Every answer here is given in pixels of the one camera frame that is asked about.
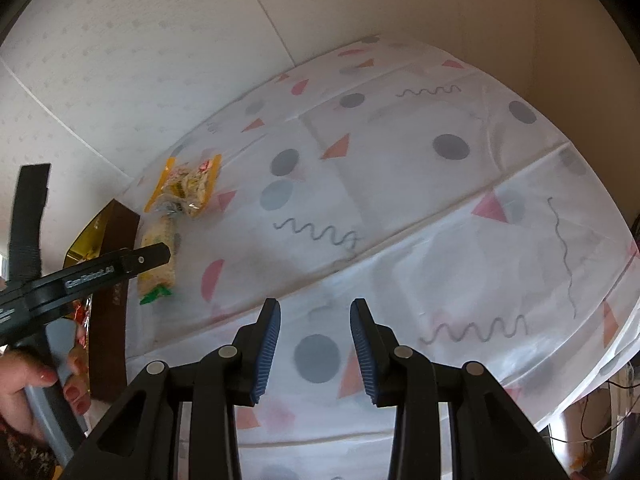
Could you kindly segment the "person's left hand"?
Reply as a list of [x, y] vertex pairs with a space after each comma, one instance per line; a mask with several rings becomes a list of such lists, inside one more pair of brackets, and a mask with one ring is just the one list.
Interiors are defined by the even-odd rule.
[[[87, 352], [79, 343], [84, 329], [77, 330], [76, 344], [67, 356], [72, 374], [63, 387], [65, 399], [76, 415], [84, 416], [91, 406], [88, 383]], [[21, 351], [11, 350], [1, 357], [1, 417], [19, 434], [43, 443], [43, 432], [26, 399], [25, 388], [48, 388], [58, 383], [51, 367]]]

